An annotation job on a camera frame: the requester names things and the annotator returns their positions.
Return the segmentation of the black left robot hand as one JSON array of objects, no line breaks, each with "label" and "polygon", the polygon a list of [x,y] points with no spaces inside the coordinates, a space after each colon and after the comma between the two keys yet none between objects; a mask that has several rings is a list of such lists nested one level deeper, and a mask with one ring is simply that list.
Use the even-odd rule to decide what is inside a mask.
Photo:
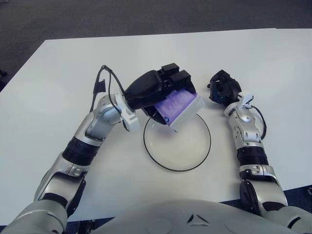
[{"label": "black left robot hand", "polygon": [[160,70],[151,70],[137,78],[126,90],[125,99],[133,110],[142,109],[156,122],[165,125],[155,105],[164,101],[172,91],[186,90],[195,94],[191,75],[185,70],[179,71],[175,63],[164,65]]}]

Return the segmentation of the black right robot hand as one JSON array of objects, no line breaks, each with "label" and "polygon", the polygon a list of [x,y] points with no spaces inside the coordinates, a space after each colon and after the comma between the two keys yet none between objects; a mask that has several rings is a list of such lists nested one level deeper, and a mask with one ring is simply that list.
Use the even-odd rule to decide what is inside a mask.
[{"label": "black right robot hand", "polygon": [[225,108],[238,102],[238,95],[242,91],[239,83],[224,70],[218,71],[210,79],[207,88],[210,90],[209,99]]}]

